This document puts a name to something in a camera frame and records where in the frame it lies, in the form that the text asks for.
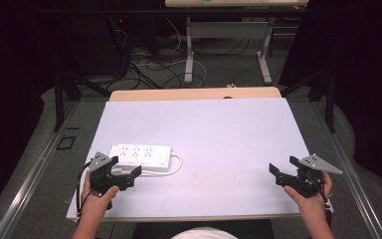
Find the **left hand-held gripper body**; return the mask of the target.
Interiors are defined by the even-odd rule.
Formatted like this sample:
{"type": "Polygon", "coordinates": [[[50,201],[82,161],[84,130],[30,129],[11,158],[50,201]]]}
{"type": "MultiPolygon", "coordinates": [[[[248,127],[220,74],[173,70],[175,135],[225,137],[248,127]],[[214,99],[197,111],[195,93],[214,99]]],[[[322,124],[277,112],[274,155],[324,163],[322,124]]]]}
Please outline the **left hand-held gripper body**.
{"type": "Polygon", "coordinates": [[[90,164],[90,183],[93,190],[99,193],[106,193],[112,186],[117,186],[120,191],[126,190],[128,174],[113,175],[107,171],[105,166],[110,162],[111,157],[97,152],[90,164]]]}

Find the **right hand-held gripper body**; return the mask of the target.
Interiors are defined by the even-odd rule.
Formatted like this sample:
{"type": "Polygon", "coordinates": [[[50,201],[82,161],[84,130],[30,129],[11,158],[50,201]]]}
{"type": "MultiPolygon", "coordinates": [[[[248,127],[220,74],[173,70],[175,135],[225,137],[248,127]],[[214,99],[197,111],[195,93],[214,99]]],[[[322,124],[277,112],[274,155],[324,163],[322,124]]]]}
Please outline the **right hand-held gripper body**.
{"type": "Polygon", "coordinates": [[[299,160],[300,167],[296,168],[296,176],[292,176],[291,185],[305,198],[319,193],[323,187],[322,173],[339,174],[343,171],[321,157],[313,154],[299,160]]]}

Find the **white power strip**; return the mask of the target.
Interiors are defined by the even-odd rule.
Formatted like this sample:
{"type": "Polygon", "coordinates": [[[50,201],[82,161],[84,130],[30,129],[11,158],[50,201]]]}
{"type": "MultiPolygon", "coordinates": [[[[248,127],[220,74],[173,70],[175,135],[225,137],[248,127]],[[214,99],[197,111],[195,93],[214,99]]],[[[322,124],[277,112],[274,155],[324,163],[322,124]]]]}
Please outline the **white power strip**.
{"type": "Polygon", "coordinates": [[[167,168],[171,156],[170,146],[122,144],[115,143],[110,156],[118,157],[121,166],[138,166],[146,168],[167,168]]]}

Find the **person's left hand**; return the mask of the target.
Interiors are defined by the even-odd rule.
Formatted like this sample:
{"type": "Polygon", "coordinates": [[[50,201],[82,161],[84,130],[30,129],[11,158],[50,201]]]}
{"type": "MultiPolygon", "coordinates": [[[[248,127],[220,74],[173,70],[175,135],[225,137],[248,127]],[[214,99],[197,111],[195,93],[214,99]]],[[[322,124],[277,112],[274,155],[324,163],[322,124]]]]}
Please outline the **person's left hand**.
{"type": "Polygon", "coordinates": [[[116,198],[119,188],[112,186],[103,195],[95,194],[90,183],[90,175],[87,173],[82,192],[82,218],[101,221],[110,201],[116,198]]]}

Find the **person's right hand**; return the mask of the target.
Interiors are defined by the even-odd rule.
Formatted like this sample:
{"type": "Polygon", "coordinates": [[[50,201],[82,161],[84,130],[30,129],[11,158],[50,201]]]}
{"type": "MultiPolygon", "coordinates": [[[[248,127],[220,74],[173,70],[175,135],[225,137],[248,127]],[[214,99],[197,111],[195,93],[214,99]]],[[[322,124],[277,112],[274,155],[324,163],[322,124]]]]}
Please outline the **person's right hand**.
{"type": "Polygon", "coordinates": [[[297,191],[295,191],[290,186],[284,187],[285,193],[298,206],[299,213],[303,222],[304,222],[304,219],[309,216],[319,216],[320,214],[324,214],[326,217],[324,204],[325,204],[325,200],[329,198],[329,194],[332,188],[332,181],[329,174],[325,171],[322,173],[322,177],[323,177],[322,192],[309,198],[305,198],[301,196],[297,191]]]}

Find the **black metal stand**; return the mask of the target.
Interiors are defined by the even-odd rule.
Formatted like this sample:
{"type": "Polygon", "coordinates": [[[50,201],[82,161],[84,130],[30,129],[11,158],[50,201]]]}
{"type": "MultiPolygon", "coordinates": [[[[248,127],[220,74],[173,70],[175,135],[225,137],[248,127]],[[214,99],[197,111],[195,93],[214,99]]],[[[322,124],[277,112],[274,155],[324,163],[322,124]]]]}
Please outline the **black metal stand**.
{"type": "Polygon", "coordinates": [[[65,121],[64,111],[64,96],[67,96],[70,101],[79,101],[82,93],[78,84],[84,85],[87,88],[101,94],[104,97],[109,97],[111,92],[91,82],[86,77],[74,72],[73,70],[59,67],[54,71],[54,90],[55,90],[55,109],[56,109],[56,125],[54,131],[58,131],[65,121]]]}
{"type": "Polygon", "coordinates": [[[336,85],[336,71],[329,67],[323,67],[320,70],[315,71],[313,74],[297,81],[290,87],[286,87],[281,90],[283,97],[288,96],[302,86],[310,83],[316,83],[316,85],[309,91],[308,99],[311,102],[318,102],[322,96],[326,97],[324,120],[328,129],[335,133],[334,128],[334,100],[335,100],[335,85],[336,85]]]}

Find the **white table mat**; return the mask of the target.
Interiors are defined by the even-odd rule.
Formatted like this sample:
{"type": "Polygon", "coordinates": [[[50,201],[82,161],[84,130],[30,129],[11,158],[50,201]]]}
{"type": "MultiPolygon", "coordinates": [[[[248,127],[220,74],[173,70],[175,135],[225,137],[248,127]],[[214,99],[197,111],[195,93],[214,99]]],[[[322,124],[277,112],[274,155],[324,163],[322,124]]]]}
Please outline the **white table mat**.
{"type": "Polygon", "coordinates": [[[167,145],[183,159],[169,176],[139,176],[107,221],[226,220],[296,216],[270,165],[293,174],[308,150],[282,98],[108,102],[91,153],[116,143],[167,145]]]}

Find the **dark curtain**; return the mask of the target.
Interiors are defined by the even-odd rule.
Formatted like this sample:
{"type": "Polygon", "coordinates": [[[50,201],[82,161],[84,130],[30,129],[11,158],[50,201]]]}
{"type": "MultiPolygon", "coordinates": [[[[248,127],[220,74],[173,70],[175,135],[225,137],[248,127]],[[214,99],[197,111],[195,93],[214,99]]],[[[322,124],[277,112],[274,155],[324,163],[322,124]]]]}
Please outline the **dark curtain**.
{"type": "Polygon", "coordinates": [[[42,114],[52,86],[39,41],[19,0],[0,0],[0,194],[42,114]]]}
{"type": "MultiPolygon", "coordinates": [[[[362,167],[382,178],[382,0],[309,0],[310,10],[355,9],[364,4],[365,17],[352,45],[338,58],[335,103],[345,113],[355,133],[353,157],[362,167]]],[[[292,86],[323,67],[337,40],[355,16],[301,20],[279,83],[292,86]]]]}

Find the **black equipment box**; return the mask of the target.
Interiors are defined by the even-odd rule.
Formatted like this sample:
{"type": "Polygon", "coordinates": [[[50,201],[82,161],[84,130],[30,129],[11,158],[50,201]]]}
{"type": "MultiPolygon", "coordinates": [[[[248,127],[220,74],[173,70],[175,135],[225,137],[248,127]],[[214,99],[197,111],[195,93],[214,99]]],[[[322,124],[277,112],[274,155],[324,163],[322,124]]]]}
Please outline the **black equipment box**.
{"type": "Polygon", "coordinates": [[[84,75],[126,74],[132,39],[110,18],[69,16],[61,23],[84,75]]]}

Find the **black crossbar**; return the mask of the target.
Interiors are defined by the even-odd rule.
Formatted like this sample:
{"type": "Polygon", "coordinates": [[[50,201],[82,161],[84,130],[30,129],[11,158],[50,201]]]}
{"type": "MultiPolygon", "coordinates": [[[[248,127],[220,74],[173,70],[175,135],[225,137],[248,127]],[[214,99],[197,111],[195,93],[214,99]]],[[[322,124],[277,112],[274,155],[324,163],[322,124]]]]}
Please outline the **black crossbar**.
{"type": "Polygon", "coordinates": [[[350,10],[257,10],[257,9],[161,9],[161,10],[61,10],[35,9],[36,12],[49,15],[119,15],[127,17],[141,16],[185,16],[185,17],[214,17],[222,15],[237,16],[297,16],[297,17],[325,17],[350,14],[350,10]]]}

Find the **aluminium floor rail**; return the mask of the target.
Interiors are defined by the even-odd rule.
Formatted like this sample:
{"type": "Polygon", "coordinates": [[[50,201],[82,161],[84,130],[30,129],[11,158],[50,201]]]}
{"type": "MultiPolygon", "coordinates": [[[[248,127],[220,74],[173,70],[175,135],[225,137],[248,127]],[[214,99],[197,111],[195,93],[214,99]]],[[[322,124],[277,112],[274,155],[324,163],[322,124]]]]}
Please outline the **aluminium floor rail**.
{"type": "Polygon", "coordinates": [[[66,121],[54,131],[43,114],[0,199],[0,239],[69,239],[75,223],[66,217],[84,162],[78,103],[68,104],[66,121]]]}
{"type": "Polygon", "coordinates": [[[332,132],[328,124],[325,122],[325,112],[320,103],[312,103],[311,106],[333,146],[333,150],[337,157],[337,164],[343,170],[343,177],[346,185],[351,192],[352,198],[354,199],[369,234],[372,239],[382,239],[382,224],[374,211],[364,188],[360,184],[359,176],[353,167],[352,162],[344,151],[337,134],[332,132]]]}

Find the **white desk frame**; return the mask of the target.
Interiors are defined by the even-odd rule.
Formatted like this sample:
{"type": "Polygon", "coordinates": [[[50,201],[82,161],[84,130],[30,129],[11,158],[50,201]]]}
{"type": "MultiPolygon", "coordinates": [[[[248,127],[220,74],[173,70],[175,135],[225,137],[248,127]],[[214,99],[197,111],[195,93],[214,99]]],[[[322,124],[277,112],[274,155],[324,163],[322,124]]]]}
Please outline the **white desk frame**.
{"type": "Polygon", "coordinates": [[[262,39],[264,41],[261,51],[257,53],[262,80],[270,85],[273,80],[267,64],[267,54],[270,41],[273,36],[275,25],[274,18],[268,18],[264,22],[193,22],[190,18],[186,22],[186,50],[187,58],[185,65],[184,82],[190,84],[193,80],[194,51],[192,40],[197,38],[209,39],[262,39]]]}

